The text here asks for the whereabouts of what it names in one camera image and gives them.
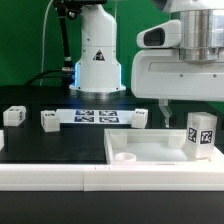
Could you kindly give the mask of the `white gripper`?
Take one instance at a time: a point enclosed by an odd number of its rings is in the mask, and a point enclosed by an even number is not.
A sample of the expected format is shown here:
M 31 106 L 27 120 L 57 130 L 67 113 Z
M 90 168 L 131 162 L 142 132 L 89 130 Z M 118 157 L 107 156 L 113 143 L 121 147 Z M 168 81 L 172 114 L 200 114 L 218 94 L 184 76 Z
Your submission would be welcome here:
M 184 62 L 175 49 L 141 50 L 134 57 L 131 90 L 137 98 L 160 99 L 170 126 L 170 100 L 224 101 L 224 55 L 214 62 Z

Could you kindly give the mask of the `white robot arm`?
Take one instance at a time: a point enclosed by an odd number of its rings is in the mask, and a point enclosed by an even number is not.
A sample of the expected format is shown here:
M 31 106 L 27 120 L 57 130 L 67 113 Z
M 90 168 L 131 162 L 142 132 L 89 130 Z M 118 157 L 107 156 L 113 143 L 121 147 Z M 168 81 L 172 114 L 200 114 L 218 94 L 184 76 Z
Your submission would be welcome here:
M 152 0 L 170 20 L 137 35 L 131 91 L 157 99 L 165 116 L 170 100 L 224 101 L 224 0 Z M 123 91 L 116 60 L 116 22 L 102 6 L 82 12 L 82 55 L 70 90 L 104 99 Z

